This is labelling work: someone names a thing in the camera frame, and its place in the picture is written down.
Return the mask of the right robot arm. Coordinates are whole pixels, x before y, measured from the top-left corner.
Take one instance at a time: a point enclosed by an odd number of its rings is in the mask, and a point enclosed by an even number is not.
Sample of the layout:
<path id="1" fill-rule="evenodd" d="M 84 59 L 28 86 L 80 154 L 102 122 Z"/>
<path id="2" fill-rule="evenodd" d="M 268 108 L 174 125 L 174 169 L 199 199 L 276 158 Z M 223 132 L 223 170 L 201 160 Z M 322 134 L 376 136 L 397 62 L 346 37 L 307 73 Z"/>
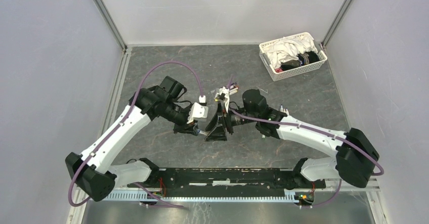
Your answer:
<path id="1" fill-rule="evenodd" d="M 206 127 L 205 141 L 226 141 L 234 127 L 254 123 L 265 137 L 296 142 L 326 154 L 325 158 L 303 158 L 296 164 L 292 181 L 299 188 L 327 178 L 364 188 L 371 177 L 384 174 L 378 152 L 357 128 L 340 131 L 303 122 L 285 109 L 270 107 L 258 89 L 243 93 L 240 108 L 231 108 L 226 99 L 226 91 L 222 89 L 216 96 L 217 113 Z"/>

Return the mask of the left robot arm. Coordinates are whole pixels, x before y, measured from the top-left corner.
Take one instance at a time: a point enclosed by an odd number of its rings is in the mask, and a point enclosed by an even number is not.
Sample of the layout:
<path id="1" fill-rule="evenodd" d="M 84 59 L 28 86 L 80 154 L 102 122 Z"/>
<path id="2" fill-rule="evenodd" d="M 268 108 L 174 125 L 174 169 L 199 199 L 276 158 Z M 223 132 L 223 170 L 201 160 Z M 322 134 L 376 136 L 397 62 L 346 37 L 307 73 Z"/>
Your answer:
<path id="1" fill-rule="evenodd" d="M 123 112 L 102 136 L 80 154 L 71 152 L 65 158 L 72 179 L 69 191 L 78 186 L 88 198 L 98 202 L 105 199 L 113 189 L 141 182 L 153 187 L 159 174 L 142 160 L 113 166 L 118 153 L 144 127 L 156 117 L 162 117 L 175 125 L 175 131 L 198 135 L 196 119 L 207 117 L 206 96 L 198 102 L 182 108 L 179 98 L 187 89 L 167 76 L 160 85 L 140 88 L 130 98 Z"/>

